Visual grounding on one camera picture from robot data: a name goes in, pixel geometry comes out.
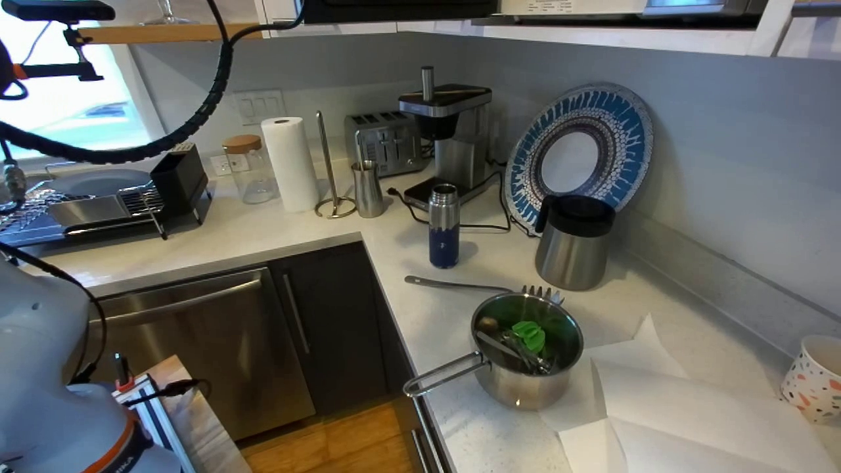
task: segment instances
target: microwave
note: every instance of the microwave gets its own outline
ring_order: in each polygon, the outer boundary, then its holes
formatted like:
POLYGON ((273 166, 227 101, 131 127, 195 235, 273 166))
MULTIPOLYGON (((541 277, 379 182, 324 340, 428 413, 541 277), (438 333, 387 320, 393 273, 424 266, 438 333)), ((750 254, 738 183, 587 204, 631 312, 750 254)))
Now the microwave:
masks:
POLYGON ((305 0, 305 23, 487 18, 496 0, 305 0))
POLYGON ((763 17, 767 0, 500 0, 500 17, 534 18, 656 18, 704 17, 747 18, 763 17))

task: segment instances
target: paper towel roll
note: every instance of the paper towel roll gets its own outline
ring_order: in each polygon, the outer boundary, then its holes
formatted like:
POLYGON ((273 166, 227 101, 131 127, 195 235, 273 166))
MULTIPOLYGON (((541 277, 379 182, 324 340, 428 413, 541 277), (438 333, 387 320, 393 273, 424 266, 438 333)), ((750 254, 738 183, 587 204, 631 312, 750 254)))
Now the paper towel roll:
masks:
POLYGON ((317 203, 313 157, 300 115, 276 115, 259 123, 263 145, 280 190, 284 211, 313 211, 317 203))

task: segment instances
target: window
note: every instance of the window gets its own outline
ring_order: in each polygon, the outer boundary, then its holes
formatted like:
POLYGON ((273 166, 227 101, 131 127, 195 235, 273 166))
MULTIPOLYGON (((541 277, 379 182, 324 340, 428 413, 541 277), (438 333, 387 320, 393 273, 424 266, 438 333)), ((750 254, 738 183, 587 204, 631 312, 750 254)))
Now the window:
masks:
MULTIPOLYGON (((49 23, 37 43, 43 30, 43 20, 19 20, 0 11, 0 39, 14 63, 24 63, 32 48, 29 66, 75 63, 75 52, 64 39, 65 26, 49 23)), ((131 148, 157 136, 161 122, 131 52, 127 48, 87 44, 85 55, 102 81, 79 81, 75 77, 27 78, 29 98, 0 101, 0 122, 89 151, 131 148)), ((37 151, 10 151, 15 161, 43 157, 37 151)))

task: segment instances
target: stainless steel dishwasher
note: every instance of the stainless steel dishwasher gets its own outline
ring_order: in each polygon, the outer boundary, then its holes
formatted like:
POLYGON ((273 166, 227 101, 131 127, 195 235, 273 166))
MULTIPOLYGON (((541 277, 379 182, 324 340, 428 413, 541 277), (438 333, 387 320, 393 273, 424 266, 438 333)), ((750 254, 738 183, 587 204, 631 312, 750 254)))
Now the stainless steel dishwasher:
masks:
MULTIPOLYGON (((315 413, 290 337, 290 323, 294 328, 300 320, 284 320, 266 267, 99 303, 108 320, 106 356, 119 349, 135 373, 178 356, 195 379, 209 380, 204 398, 234 438, 315 413)), ((112 380, 108 363, 99 365, 96 380, 112 380)))

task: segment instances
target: wooden floor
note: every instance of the wooden floor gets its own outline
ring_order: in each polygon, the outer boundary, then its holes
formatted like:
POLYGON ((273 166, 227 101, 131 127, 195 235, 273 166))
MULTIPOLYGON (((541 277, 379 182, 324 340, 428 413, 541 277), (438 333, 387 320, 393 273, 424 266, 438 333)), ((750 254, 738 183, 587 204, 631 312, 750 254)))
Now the wooden floor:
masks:
POLYGON ((255 473, 409 473, 413 453, 392 401, 307 424, 242 449, 255 473))

